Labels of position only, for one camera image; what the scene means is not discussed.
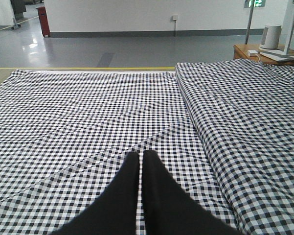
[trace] wooden nightstand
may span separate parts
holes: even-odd
[[[253,60],[255,62],[258,62],[259,58],[257,56],[252,56],[249,57],[247,56],[247,51],[248,50],[256,50],[256,51],[260,51],[259,49],[259,44],[238,44],[238,45],[234,45],[234,59],[249,59],[249,60]],[[294,55],[294,50],[290,50],[289,51],[290,54]],[[294,66],[294,61],[286,61],[286,62],[277,62],[274,61],[268,57],[265,57],[263,55],[258,54],[261,58],[261,61],[264,64],[270,64],[270,65],[291,65]]]

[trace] checkered fabric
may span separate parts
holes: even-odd
[[[181,63],[176,74],[239,229],[294,235],[294,67]]]
[[[147,149],[196,202],[237,227],[174,74],[14,71],[0,86],[0,234],[56,230],[95,201],[127,152]],[[141,188],[136,218],[145,234]]]

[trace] lamp stand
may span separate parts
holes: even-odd
[[[292,37],[293,37],[293,32],[294,32],[294,12],[293,12],[293,18],[292,18],[292,22],[289,28],[289,32],[287,35],[287,39],[286,39],[286,43],[285,43],[285,48],[284,50],[267,50],[267,51],[262,51],[260,52],[261,55],[264,55],[272,60],[275,61],[291,61],[294,60],[294,56],[293,55],[289,55],[289,47],[290,47],[290,43],[292,41]]]

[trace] gray floor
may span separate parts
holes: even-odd
[[[38,16],[41,5],[27,5],[24,20]],[[260,40],[260,35],[251,36],[249,43]],[[233,45],[242,43],[244,36],[44,38],[35,18],[17,30],[0,31],[0,67],[173,67],[230,60]]]

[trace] yellow floor stripe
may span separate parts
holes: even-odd
[[[175,67],[0,67],[0,70],[174,70]]]
[[[35,19],[35,18],[38,18],[38,16],[33,17],[33,18],[30,18],[30,19],[25,20],[25,21],[22,21],[22,22],[19,22],[19,23],[17,23],[17,24],[21,24],[21,23],[27,22],[27,21],[32,20],[32,19]],[[7,28],[11,28],[12,26],[13,26],[13,25],[7,26],[7,27],[5,27],[5,28],[1,28],[0,31],[1,31],[1,30],[4,30],[4,29],[7,29]]]

